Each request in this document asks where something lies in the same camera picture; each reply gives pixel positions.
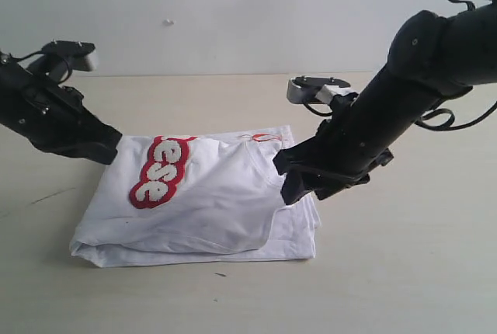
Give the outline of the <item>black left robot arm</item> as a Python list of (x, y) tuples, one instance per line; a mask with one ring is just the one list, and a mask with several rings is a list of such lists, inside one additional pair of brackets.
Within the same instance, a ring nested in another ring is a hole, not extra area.
[(122, 134), (83, 105), (84, 96), (1, 54), (1, 125), (42, 152), (109, 165)]

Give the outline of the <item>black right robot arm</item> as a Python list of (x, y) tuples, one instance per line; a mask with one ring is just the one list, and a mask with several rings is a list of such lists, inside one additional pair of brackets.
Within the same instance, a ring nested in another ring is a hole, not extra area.
[(496, 6), (450, 18), (421, 11), (397, 32), (384, 67), (362, 92), (324, 78), (298, 77), (296, 103), (331, 110), (314, 137), (280, 151), (281, 195), (294, 204), (314, 193), (324, 200), (370, 179), (393, 158), (391, 144), (441, 103), (496, 80)]

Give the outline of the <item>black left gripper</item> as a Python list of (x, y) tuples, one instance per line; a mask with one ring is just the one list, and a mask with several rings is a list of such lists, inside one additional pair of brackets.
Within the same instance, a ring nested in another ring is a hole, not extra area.
[(11, 92), (11, 130), (36, 149), (110, 165), (122, 134), (82, 105), (72, 87), (28, 86)]

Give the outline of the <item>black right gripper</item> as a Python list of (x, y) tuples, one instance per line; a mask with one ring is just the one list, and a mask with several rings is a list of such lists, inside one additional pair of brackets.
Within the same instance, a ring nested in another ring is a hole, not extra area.
[(286, 205), (315, 192), (327, 199), (370, 181), (370, 172), (394, 158), (394, 103), (386, 96), (337, 96), (330, 102), (331, 119), (311, 137), (273, 158)]

